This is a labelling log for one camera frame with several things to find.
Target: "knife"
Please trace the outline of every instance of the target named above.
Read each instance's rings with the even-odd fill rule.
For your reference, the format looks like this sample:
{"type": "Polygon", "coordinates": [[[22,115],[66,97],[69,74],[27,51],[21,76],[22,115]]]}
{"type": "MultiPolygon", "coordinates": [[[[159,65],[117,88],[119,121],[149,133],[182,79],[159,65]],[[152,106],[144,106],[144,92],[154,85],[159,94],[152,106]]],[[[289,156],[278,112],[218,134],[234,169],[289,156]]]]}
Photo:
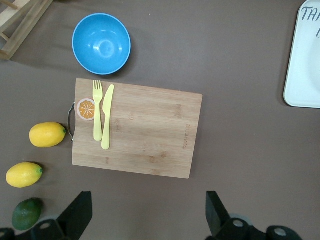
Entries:
{"type": "Polygon", "coordinates": [[[101,147],[104,150],[107,150],[110,148],[110,115],[111,115],[111,103],[112,103],[112,97],[114,95],[114,89],[115,89],[115,86],[111,84],[105,93],[103,105],[102,105],[102,111],[105,114],[105,120],[104,120],[101,147]]]}

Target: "fork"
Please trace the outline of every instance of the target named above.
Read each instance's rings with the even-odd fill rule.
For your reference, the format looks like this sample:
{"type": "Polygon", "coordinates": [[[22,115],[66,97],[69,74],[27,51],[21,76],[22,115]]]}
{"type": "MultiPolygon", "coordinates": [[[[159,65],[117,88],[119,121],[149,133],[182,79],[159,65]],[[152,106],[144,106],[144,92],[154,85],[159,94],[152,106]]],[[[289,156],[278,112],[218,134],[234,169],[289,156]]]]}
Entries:
{"type": "Polygon", "coordinates": [[[93,81],[93,100],[94,100],[94,123],[93,123],[93,138],[96,141],[102,139],[102,125],[101,125],[101,114],[100,114],[100,102],[104,96],[101,81],[93,81]]]}

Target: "green avocado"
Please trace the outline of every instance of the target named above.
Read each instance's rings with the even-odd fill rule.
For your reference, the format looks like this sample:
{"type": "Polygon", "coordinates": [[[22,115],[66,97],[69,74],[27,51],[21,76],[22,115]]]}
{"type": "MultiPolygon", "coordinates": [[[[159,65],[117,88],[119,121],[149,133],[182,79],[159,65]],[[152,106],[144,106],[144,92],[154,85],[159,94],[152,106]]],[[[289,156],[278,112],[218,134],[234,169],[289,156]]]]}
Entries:
{"type": "Polygon", "coordinates": [[[13,227],[20,231],[30,229],[39,220],[42,208],[41,199],[36,197],[20,202],[13,211],[13,227]]]}

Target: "lemon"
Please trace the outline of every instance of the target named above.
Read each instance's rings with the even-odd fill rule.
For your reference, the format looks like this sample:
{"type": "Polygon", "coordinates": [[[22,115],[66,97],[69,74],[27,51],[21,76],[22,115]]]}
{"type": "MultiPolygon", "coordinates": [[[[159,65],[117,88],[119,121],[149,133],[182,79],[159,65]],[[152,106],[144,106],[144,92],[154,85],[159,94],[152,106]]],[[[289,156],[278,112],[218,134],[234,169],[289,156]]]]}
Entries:
{"type": "Polygon", "coordinates": [[[58,145],[66,136],[66,129],[57,122],[44,122],[35,125],[29,132],[30,142],[38,148],[58,145]]]}
{"type": "Polygon", "coordinates": [[[42,176],[42,167],[32,162],[21,162],[6,173],[6,182],[15,188],[25,188],[35,184],[42,176]]]}

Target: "blue bowl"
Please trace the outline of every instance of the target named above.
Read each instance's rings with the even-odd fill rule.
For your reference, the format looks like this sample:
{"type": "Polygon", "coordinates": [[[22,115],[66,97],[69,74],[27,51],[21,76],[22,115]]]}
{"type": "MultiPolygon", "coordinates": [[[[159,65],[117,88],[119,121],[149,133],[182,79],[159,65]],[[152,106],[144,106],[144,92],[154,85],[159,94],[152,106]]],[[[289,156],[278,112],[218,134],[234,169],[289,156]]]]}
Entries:
{"type": "Polygon", "coordinates": [[[82,19],[74,29],[72,49],[86,70],[108,75],[126,64],[131,41],[126,27],[117,18],[95,13],[82,19]]]}

